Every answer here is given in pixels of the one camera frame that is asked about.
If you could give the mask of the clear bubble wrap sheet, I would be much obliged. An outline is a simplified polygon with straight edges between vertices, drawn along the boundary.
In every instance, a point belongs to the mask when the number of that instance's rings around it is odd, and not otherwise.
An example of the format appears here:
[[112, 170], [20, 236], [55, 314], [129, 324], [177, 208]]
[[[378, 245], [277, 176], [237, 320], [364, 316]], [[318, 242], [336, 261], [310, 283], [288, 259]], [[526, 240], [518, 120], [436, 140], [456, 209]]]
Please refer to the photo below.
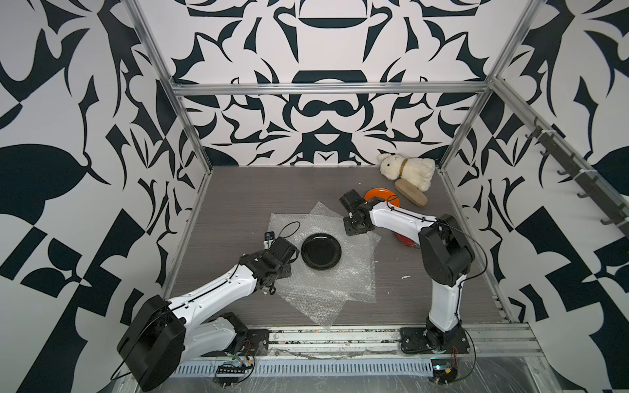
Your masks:
[[292, 275], [277, 282], [282, 295], [338, 296], [375, 302], [374, 254], [381, 237], [349, 236], [341, 217], [272, 214], [269, 230], [299, 250]]
[[334, 301], [376, 302], [374, 277], [369, 270], [313, 270], [299, 265], [290, 278], [278, 281], [278, 291], [286, 296], [309, 296]]
[[[318, 201], [309, 214], [300, 216], [298, 222], [301, 224], [301, 228], [298, 229], [294, 237], [296, 245], [301, 247], [304, 240], [312, 234], [330, 234], [340, 242], [342, 247], [342, 258], [336, 266], [346, 270], [350, 269], [345, 263], [350, 247], [347, 245], [347, 236], [343, 231], [342, 217], [338, 213]], [[306, 265], [301, 255], [293, 265], [293, 269], [299, 265]], [[281, 296], [291, 306], [310, 319], [313, 324], [327, 327], [334, 323], [346, 303], [346, 301], [326, 300], [309, 296]]]

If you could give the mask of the orange bubble plate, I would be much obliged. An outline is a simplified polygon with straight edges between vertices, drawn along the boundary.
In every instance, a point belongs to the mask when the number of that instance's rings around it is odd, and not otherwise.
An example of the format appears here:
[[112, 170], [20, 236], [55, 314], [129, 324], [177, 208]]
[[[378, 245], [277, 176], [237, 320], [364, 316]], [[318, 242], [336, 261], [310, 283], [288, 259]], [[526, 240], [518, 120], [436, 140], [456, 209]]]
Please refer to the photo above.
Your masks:
[[369, 201], [374, 197], [381, 198], [383, 201], [387, 201], [390, 205], [400, 207], [401, 201], [399, 196], [396, 195], [393, 191], [386, 188], [372, 188], [367, 193], [365, 193], [365, 200]]

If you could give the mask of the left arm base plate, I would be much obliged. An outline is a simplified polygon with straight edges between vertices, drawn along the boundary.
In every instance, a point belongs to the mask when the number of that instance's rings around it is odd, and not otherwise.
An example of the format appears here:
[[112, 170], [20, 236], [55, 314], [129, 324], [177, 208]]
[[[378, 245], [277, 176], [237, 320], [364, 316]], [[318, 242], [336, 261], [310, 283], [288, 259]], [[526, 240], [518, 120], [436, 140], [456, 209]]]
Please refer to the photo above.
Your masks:
[[237, 331], [236, 337], [225, 350], [206, 352], [201, 357], [217, 357], [222, 355], [264, 355], [268, 351], [270, 339], [269, 329], [247, 329]]

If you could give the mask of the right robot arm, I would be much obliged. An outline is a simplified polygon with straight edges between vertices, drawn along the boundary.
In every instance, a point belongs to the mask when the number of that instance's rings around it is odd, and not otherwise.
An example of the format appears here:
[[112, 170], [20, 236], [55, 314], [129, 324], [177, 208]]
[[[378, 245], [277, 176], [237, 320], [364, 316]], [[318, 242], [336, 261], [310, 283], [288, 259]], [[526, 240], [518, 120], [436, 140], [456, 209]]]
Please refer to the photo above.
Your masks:
[[382, 228], [419, 245], [424, 270], [432, 280], [432, 304], [425, 328], [401, 329], [402, 352], [415, 355], [461, 351], [458, 344], [465, 342], [461, 297], [475, 254], [455, 217], [421, 215], [379, 197], [366, 200], [354, 189], [341, 196], [340, 203], [347, 212], [343, 218], [347, 235]]

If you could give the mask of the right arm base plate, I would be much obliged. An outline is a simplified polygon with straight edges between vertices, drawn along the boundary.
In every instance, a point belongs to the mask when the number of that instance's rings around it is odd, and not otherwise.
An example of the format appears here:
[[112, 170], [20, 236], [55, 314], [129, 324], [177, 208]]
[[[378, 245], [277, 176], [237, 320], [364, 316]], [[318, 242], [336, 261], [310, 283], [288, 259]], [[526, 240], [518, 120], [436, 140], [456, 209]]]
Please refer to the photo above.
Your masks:
[[401, 351], [406, 355], [468, 354], [470, 341], [465, 330], [454, 327], [442, 332], [437, 327], [403, 327], [400, 329]]

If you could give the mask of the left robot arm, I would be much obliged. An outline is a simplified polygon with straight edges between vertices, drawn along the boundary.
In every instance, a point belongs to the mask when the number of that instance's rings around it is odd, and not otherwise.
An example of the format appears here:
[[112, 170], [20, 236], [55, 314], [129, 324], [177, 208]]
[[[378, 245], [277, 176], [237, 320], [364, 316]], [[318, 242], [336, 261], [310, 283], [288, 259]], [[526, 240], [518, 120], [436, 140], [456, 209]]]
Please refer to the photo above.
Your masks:
[[145, 301], [116, 347], [139, 388], [159, 387], [182, 363], [201, 355], [237, 354], [248, 330], [223, 310], [264, 288], [274, 293], [276, 281], [291, 276], [299, 255], [298, 247], [278, 237], [258, 252], [241, 255], [230, 270], [193, 291]]

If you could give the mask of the red floral dinner plate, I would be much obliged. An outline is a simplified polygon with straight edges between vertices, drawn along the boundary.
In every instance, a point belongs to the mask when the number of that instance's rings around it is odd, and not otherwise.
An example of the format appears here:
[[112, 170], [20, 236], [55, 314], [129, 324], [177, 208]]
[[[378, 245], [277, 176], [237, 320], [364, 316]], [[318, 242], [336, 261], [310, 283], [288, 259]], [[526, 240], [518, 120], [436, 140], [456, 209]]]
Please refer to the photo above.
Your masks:
[[399, 233], [394, 233], [394, 236], [401, 244], [406, 247], [419, 248], [419, 244], [417, 244], [417, 242], [414, 242], [412, 239], [406, 236], [403, 236]]

